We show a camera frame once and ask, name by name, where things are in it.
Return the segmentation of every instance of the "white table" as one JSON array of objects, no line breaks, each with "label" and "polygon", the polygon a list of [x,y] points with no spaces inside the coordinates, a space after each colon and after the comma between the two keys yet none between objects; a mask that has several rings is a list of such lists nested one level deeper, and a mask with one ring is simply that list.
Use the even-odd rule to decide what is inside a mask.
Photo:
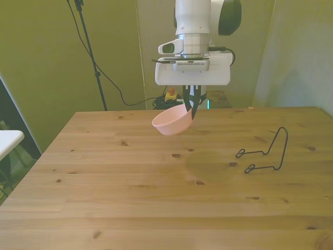
[{"label": "white table", "polygon": [[0,160],[12,151],[22,140],[24,134],[17,130],[0,130]]}]

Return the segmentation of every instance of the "yellow object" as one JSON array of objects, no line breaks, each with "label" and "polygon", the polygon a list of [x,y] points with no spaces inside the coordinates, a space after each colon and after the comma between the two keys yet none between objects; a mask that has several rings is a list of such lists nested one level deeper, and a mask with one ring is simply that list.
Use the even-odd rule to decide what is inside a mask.
[{"label": "yellow object", "polygon": [[175,92],[175,89],[173,87],[169,88],[169,92],[167,92],[167,94],[165,95],[164,100],[168,101],[168,100],[176,100],[177,99],[177,92]]}]

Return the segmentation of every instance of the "pink bowl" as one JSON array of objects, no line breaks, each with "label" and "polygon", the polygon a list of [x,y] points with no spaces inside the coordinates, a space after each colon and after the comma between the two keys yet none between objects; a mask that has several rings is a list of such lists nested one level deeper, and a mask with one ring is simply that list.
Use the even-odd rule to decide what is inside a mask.
[{"label": "pink bowl", "polygon": [[192,109],[187,112],[185,105],[169,108],[152,121],[152,125],[164,135],[180,134],[193,123]]}]

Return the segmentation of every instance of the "table surface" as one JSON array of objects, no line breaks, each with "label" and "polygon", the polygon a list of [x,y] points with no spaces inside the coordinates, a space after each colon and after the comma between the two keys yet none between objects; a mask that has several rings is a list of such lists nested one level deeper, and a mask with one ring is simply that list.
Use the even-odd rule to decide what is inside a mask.
[{"label": "table surface", "polygon": [[[0,207],[1,250],[333,249],[333,121],[317,108],[77,113]],[[289,131],[269,156],[280,126]]]},{"label": "table surface", "polygon": [[17,130],[0,130],[0,160],[12,151],[22,140],[24,134]]}]

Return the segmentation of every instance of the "microphone stand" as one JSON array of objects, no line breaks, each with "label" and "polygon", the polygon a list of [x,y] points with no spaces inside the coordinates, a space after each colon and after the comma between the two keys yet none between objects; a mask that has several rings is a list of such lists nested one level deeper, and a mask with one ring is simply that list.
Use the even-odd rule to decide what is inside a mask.
[{"label": "microphone stand", "polygon": [[99,78],[100,77],[100,72],[97,70],[96,62],[95,62],[94,55],[93,55],[93,50],[92,50],[92,47],[90,45],[87,28],[85,26],[85,22],[84,22],[83,15],[82,15],[83,0],[74,0],[74,1],[75,1],[76,9],[78,10],[80,18],[81,18],[82,27],[83,27],[83,30],[84,30],[85,38],[87,40],[90,57],[91,57],[92,62],[93,62],[93,66],[94,66],[94,70],[95,70],[95,77],[96,77],[97,84],[98,84],[98,87],[99,87],[99,92],[100,92],[100,96],[102,98],[104,110],[108,111],[108,108],[107,108],[106,102],[105,102],[105,98],[104,98],[102,85],[100,83],[100,78]]}]

